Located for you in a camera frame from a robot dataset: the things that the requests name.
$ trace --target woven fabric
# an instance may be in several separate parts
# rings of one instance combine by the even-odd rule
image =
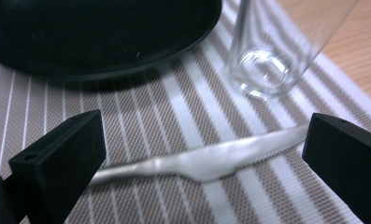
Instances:
[[[238,3],[222,3],[201,44],[138,76],[67,83],[0,64],[0,175],[8,177],[7,161],[43,134],[95,109],[103,115],[104,166],[306,124],[314,112],[371,132],[371,100],[323,54],[285,97],[263,102],[233,90],[223,66]],[[359,223],[302,161],[302,148],[208,183],[168,175],[87,189],[65,223]]]

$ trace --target butter knife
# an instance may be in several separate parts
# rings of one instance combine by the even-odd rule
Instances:
[[[182,175],[205,182],[232,173],[236,167],[264,160],[303,141],[307,125],[201,147],[175,155],[118,164],[99,170],[89,187],[127,177]]]

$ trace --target clear glass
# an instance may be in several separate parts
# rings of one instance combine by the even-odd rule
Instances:
[[[288,93],[358,0],[241,0],[226,73],[245,94]]]

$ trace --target black bowl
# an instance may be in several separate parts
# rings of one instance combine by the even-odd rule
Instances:
[[[0,63],[97,80],[172,60],[216,25],[221,0],[0,0]]]

